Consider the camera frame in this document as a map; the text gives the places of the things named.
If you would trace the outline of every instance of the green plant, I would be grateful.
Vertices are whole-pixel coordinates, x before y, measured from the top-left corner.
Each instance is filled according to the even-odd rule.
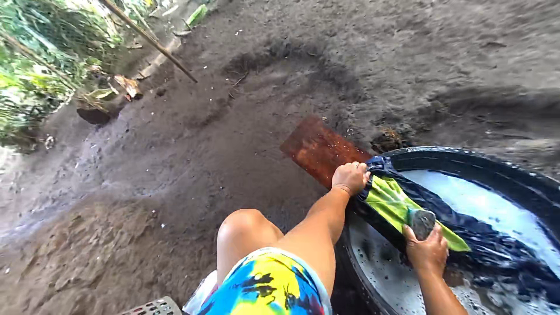
[[[143,0],[121,0],[132,18]],[[121,49],[118,28],[95,0],[0,0],[0,31],[82,86],[91,65],[109,71]],[[0,145],[33,147],[39,123],[73,90],[48,68],[0,40]]]

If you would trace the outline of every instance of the water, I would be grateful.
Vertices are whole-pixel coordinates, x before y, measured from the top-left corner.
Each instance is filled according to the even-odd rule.
[[[560,254],[528,211],[466,180],[426,170],[402,172],[405,177],[437,193],[453,210],[491,224],[532,248],[558,276]],[[351,244],[364,274],[373,287],[400,314],[425,314],[416,276],[401,263],[399,252],[374,228],[357,216],[349,216]],[[560,314],[544,298],[517,295],[517,287],[496,281],[491,288],[472,284],[473,275],[462,272],[452,288],[469,314]]]

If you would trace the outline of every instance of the wooden board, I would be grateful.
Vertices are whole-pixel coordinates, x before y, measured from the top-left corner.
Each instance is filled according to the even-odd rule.
[[[307,116],[280,145],[280,150],[329,189],[337,167],[365,162],[372,156],[325,126],[315,115]]]

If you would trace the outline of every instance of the soap bar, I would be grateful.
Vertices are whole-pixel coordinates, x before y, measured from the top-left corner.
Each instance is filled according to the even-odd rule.
[[[408,209],[408,225],[414,231],[416,239],[426,240],[436,223],[436,215],[428,210]]]

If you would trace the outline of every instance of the wet soil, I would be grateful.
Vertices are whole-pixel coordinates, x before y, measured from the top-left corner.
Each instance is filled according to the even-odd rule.
[[[286,232],[325,193],[279,150],[309,114],[371,153],[394,133],[374,147],[464,147],[560,178],[559,13],[555,1],[218,1],[175,53],[199,83],[166,62],[102,127],[66,106],[43,129],[55,146],[2,175],[0,309],[184,304],[215,269],[229,213],[257,208]]]

